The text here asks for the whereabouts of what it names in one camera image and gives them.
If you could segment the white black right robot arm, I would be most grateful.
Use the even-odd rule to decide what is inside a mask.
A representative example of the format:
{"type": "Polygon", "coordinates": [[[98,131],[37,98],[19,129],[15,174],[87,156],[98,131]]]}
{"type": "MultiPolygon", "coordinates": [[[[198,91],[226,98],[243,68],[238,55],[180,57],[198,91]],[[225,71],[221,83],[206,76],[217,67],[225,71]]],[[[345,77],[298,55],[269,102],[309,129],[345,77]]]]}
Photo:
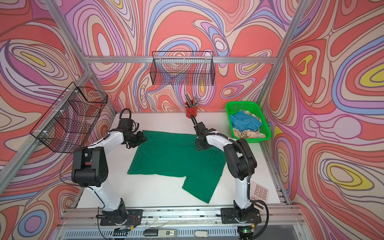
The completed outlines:
{"type": "Polygon", "coordinates": [[[190,118],[196,132],[197,150],[215,147],[224,152],[228,170],[235,179],[235,200],[232,208],[222,208],[218,217],[223,224],[254,224],[262,222],[261,213],[266,213],[265,226],[269,223],[269,209],[265,201],[252,200],[251,178],[255,173],[257,161],[245,139],[234,140],[215,129],[208,129],[202,122],[197,122],[193,115],[190,118]]]}

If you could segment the green t shirt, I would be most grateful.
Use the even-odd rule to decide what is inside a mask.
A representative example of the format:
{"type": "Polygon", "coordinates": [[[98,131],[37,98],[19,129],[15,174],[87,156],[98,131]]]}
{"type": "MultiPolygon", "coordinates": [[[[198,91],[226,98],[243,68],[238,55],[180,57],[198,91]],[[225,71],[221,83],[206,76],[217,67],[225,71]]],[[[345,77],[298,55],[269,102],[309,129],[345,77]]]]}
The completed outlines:
{"type": "Polygon", "coordinates": [[[224,152],[216,147],[199,151],[191,134],[143,134],[147,140],[138,146],[128,174],[184,177],[183,190],[209,203],[226,165],[224,152]]]}

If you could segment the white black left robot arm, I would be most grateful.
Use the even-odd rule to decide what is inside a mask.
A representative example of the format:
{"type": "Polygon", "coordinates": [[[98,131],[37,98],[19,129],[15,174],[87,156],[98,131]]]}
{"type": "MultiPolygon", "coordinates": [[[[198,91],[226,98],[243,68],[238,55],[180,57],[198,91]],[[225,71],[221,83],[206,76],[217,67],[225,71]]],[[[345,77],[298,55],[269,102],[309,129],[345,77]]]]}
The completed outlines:
{"type": "Polygon", "coordinates": [[[108,181],[107,154],[119,145],[134,149],[147,138],[139,131],[140,124],[132,119],[132,111],[125,108],[119,115],[118,126],[95,143],[75,150],[71,180],[82,188],[89,189],[101,207],[97,219],[102,226],[124,226],[139,223],[138,217],[128,213],[124,200],[120,198],[108,181]]]}

